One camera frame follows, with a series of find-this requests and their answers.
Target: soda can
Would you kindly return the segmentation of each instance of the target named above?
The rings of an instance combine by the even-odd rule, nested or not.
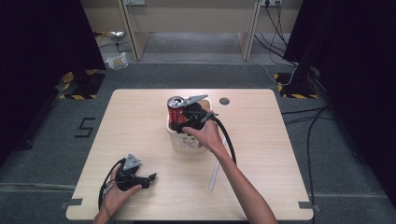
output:
[[[168,113],[169,113],[169,129],[175,131],[178,124],[184,123],[187,119],[182,114],[185,106],[182,105],[184,103],[183,97],[173,96],[169,98],[168,105]]]

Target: person's left hand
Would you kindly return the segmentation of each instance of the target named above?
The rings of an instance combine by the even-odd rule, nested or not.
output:
[[[119,170],[119,165],[112,171],[110,180],[114,180],[116,178],[116,173]],[[108,220],[114,216],[117,211],[125,204],[127,199],[131,197],[134,193],[138,192],[142,189],[141,185],[133,186],[132,188],[122,191],[119,189],[115,181],[111,181],[107,184],[106,189],[110,186],[111,189],[105,194],[102,204],[100,206],[99,214],[98,215],[106,215]]]

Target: white crumpled object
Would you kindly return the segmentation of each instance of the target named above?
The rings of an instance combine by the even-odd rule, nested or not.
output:
[[[120,56],[115,58],[107,58],[106,63],[108,63],[108,67],[113,70],[119,70],[121,68],[126,68],[128,66],[128,62],[126,61],[125,52],[123,52]]]

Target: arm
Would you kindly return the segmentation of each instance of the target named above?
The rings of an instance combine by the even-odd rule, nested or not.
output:
[[[202,130],[185,127],[183,128],[183,132],[192,134],[198,139],[201,146],[208,148],[219,160],[224,173],[230,181],[233,192],[250,223],[277,223],[268,203],[228,155],[226,148],[221,143],[218,125],[215,121],[209,119]]]
[[[116,177],[116,172],[120,166],[117,166],[111,173],[111,180]],[[111,181],[108,186],[112,185],[108,193],[103,197],[102,205],[100,206],[99,213],[95,216],[93,223],[107,223],[117,211],[120,210],[122,205],[128,200],[128,198],[134,193],[142,189],[141,185],[136,185],[131,189],[122,191],[117,187],[114,181]]]

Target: wooden table top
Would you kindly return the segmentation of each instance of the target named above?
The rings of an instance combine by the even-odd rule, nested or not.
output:
[[[116,161],[134,154],[138,176],[157,173],[149,189],[134,194],[117,220],[246,220],[221,167],[209,182],[216,158],[176,152],[166,131],[167,100],[208,94],[213,110],[233,142],[238,167],[269,203],[278,220],[308,220],[309,202],[275,95],[270,90],[116,90],[106,109],[66,216],[92,220],[99,189]],[[228,105],[219,99],[227,97]]]

